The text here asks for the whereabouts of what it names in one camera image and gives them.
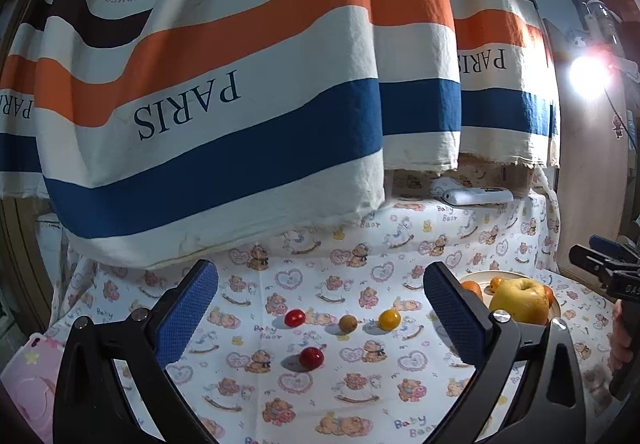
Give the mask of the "right human hand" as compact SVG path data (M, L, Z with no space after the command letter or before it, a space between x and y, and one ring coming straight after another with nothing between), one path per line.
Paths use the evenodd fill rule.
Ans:
M631 336L623 323L624 307L621 300L617 300L613 307L613 331L610 337L610 356L608 357L608 368L612 372L622 368L634 358L631 351Z

